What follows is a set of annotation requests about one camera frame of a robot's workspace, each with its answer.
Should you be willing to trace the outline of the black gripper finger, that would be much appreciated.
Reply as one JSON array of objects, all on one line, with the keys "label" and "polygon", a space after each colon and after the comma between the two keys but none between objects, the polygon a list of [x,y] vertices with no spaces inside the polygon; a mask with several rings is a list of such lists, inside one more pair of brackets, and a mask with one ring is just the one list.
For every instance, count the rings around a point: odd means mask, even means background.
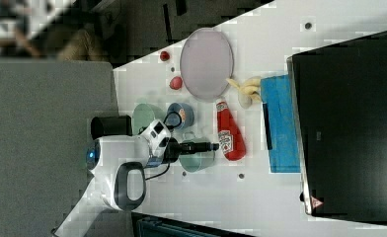
[{"label": "black gripper finger", "polygon": [[216,151],[219,149],[218,143],[211,142],[185,142],[180,144],[181,153],[183,155],[196,154],[201,152]]}]

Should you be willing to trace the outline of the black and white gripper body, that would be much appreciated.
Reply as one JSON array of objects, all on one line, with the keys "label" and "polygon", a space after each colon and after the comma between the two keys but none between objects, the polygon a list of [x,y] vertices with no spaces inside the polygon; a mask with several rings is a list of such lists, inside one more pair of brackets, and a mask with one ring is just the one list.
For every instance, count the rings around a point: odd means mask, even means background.
[{"label": "black and white gripper body", "polygon": [[138,134],[144,137],[149,144],[150,156],[146,168],[155,168],[162,164],[172,164],[178,160],[178,155],[172,154],[169,148],[172,137],[169,128],[160,120],[154,119],[148,126],[139,129]]}]

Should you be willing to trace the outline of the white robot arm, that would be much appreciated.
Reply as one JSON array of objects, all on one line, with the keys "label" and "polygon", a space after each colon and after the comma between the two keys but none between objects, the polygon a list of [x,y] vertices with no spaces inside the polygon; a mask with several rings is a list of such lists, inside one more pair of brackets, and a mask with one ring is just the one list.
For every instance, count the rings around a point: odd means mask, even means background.
[{"label": "white robot arm", "polygon": [[89,147],[86,163],[93,178],[77,204],[61,224],[52,230],[54,237],[84,237],[107,209],[132,211],[144,201],[145,195],[132,199],[128,194],[128,177],[137,171],[141,187],[146,187],[145,170],[171,164],[181,155],[216,151],[210,141],[180,142],[171,128],[155,119],[137,135],[108,135],[96,138]]}]

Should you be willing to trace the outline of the black cylinder robot base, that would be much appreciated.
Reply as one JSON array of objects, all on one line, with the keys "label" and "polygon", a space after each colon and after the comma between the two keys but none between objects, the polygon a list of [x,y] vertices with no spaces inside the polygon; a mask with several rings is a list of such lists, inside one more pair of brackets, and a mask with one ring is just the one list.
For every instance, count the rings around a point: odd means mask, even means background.
[{"label": "black cylinder robot base", "polygon": [[132,135],[131,117],[94,117],[90,123],[93,139],[110,135]]}]

